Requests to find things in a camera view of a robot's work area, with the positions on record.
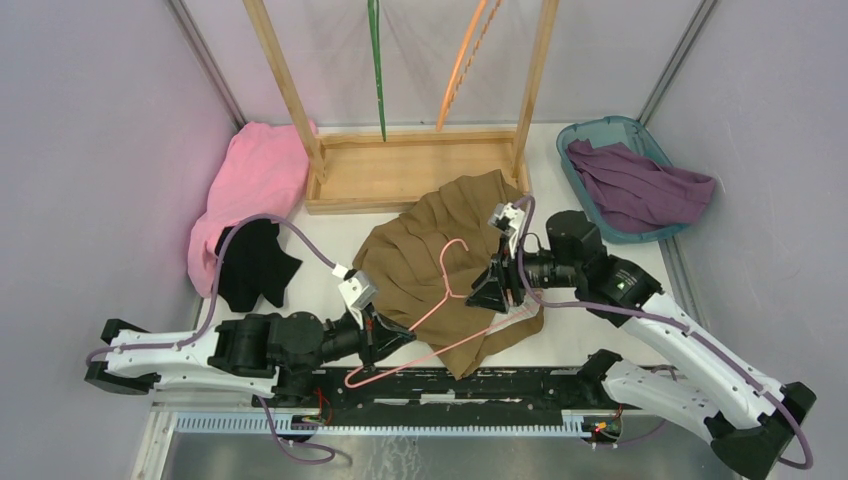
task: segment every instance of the pink cloth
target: pink cloth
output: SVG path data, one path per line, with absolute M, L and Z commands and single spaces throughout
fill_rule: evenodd
M 288 215 L 303 196 L 308 171 L 309 159 L 293 125 L 251 122 L 233 137 L 209 189 L 206 213 L 191 229 L 188 275 L 197 293 L 212 293 L 221 231 L 257 213 Z

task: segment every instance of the wooden clothes rack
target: wooden clothes rack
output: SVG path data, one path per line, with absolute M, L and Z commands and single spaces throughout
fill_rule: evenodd
M 264 1 L 243 1 L 309 157 L 309 213 L 402 211 L 457 177 L 496 169 L 509 184 L 529 192 L 524 146 L 559 0 L 542 3 L 515 128 L 393 131 L 386 142 L 380 133 L 313 135 Z

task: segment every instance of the purple towel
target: purple towel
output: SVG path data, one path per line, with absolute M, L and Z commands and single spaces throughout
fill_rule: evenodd
M 604 220 L 626 233 L 695 223 L 715 189 L 714 178 L 657 165 L 623 143 L 593 148 L 589 140 L 575 140 L 568 158 Z

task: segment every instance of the plastic bin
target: plastic bin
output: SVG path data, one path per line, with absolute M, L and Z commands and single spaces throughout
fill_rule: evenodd
M 580 204 L 583 205 L 586 216 L 598 226 L 604 240 L 610 243 L 653 242 L 669 238 L 688 227 L 688 225 L 676 224 L 647 233 L 625 233 L 611 227 L 601 216 L 598 206 L 595 205 L 595 202 L 589 197 L 586 187 L 583 186 L 583 180 L 580 179 L 580 175 L 574 169 L 571 160 L 568 159 L 566 149 L 568 144 L 574 140 L 589 140 L 595 148 L 621 142 L 627 145 L 630 150 L 650 158 L 659 165 L 671 166 L 671 161 L 665 156 L 665 153 L 645 127 L 636 120 L 627 117 L 610 116 L 591 122 L 578 123 L 566 127 L 559 133 L 557 150 L 562 157 L 562 171 L 565 172 L 568 183 L 571 184 Z

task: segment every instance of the gray floor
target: gray floor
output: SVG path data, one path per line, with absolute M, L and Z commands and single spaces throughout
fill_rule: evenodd
M 656 425 L 650 417 L 627 419 L 625 437 Z M 569 438 L 451 438 L 315 436 L 353 459 L 322 466 L 289 461 L 270 435 L 176 434 L 162 478 L 224 479 L 592 479 L 679 480 L 734 478 L 694 435 L 668 425 L 650 441 L 593 452 Z M 296 449 L 295 454 L 308 453 Z

